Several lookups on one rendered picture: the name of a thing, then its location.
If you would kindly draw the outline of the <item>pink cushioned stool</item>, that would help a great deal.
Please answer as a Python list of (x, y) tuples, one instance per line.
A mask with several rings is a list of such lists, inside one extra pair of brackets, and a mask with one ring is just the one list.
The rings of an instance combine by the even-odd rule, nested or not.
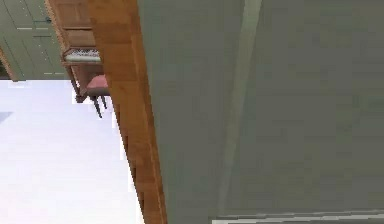
[(98, 98), (101, 98), (104, 108), (107, 108), (105, 97), (109, 96), (110, 93), (106, 76), (102, 74), (93, 77), (91, 81), (87, 84), (86, 93), (92, 100), (98, 116), (102, 117)]

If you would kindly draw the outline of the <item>green panelled room door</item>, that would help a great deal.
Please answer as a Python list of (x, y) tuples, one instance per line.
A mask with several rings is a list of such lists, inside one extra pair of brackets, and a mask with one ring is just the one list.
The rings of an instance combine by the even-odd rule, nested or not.
[(0, 0), (0, 49), (17, 81), (66, 80), (44, 0)]

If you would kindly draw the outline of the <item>brown wooden piano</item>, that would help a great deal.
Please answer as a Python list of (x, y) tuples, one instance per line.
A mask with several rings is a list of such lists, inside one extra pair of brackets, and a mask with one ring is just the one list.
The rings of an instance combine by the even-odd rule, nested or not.
[(86, 87), (96, 74), (103, 73), (101, 60), (78, 61), (68, 56), (96, 49), (87, 0), (44, 0), (48, 16), (60, 46), (60, 60), (65, 68), (75, 100), (82, 103), (87, 98)]

